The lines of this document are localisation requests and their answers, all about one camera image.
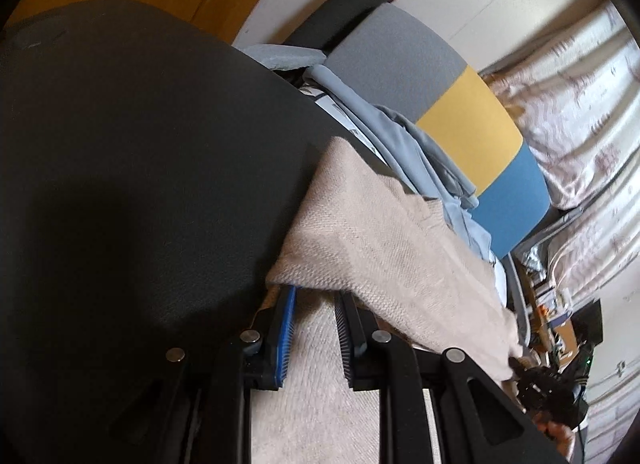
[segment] patterned fabric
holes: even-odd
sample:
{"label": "patterned fabric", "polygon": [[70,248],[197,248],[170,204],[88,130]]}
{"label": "patterned fabric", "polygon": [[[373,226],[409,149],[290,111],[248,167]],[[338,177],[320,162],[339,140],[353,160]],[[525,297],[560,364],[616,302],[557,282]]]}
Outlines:
{"label": "patterned fabric", "polygon": [[587,397],[589,431],[585,446],[586,464],[606,464],[622,441],[640,408],[640,371],[600,397]]}
{"label": "patterned fabric", "polygon": [[640,147],[640,51],[611,2],[491,79],[557,208],[596,194]]}
{"label": "patterned fabric", "polygon": [[579,307],[640,251],[640,150],[615,181],[548,247],[557,289]]}

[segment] screw head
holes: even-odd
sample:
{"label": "screw head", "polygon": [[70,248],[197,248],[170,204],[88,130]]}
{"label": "screw head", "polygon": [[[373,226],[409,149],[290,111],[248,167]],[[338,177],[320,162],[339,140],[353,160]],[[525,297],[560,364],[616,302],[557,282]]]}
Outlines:
{"label": "screw head", "polygon": [[452,363],[462,363],[465,360],[465,353],[460,349],[449,349],[445,355]]}
{"label": "screw head", "polygon": [[260,339],[260,333],[257,330],[244,330],[240,334],[240,339],[245,343],[255,343]]}
{"label": "screw head", "polygon": [[169,349],[164,355],[166,360],[171,361],[172,363],[177,363],[179,361],[182,361],[184,359],[184,356],[185,356],[184,350],[182,350],[180,347],[174,347],[172,349]]}
{"label": "screw head", "polygon": [[371,338],[378,343],[389,343],[391,341],[391,335],[386,330],[375,330]]}

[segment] striped seat cushion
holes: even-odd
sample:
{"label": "striped seat cushion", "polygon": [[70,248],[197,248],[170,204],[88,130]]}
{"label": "striped seat cushion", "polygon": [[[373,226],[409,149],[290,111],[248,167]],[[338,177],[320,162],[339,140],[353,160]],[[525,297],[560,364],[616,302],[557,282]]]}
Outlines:
{"label": "striped seat cushion", "polygon": [[370,103],[402,113],[450,155],[476,185],[473,216],[492,234],[499,257],[542,219],[548,192],[520,131],[465,60],[420,21],[382,4],[325,66]]}

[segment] blue cushion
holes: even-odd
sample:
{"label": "blue cushion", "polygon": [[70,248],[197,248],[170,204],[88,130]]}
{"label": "blue cushion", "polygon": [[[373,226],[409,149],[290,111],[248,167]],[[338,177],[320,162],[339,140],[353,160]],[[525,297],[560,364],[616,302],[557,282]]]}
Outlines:
{"label": "blue cushion", "polygon": [[549,192],[526,142],[498,178],[480,195],[472,217],[491,235],[491,249],[501,259],[542,220]]}

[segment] folded clothes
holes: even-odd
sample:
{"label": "folded clothes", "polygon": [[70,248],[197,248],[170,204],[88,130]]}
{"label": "folded clothes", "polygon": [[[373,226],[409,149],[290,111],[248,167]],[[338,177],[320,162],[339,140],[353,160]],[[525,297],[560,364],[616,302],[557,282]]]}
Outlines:
{"label": "folded clothes", "polygon": [[267,279],[307,290],[284,388],[252,394],[256,463],[378,460],[378,394],[348,388],[331,291],[356,294],[427,349],[464,349],[497,381],[522,353],[491,265],[447,227],[441,204],[373,173],[344,139],[331,140]]}

